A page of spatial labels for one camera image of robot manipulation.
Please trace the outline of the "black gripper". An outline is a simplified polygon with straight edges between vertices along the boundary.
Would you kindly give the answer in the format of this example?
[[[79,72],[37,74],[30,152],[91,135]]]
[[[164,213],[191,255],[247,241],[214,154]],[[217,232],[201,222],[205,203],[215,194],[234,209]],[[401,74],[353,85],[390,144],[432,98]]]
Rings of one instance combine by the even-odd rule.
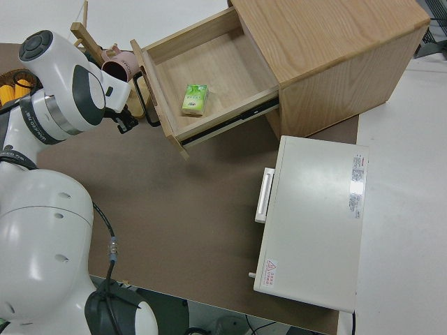
[[[117,123],[117,128],[121,134],[129,132],[138,125],[138,120],[127,109],[123,109],[118,113],[107,107],[104,111],[104,118],[111,119]]]

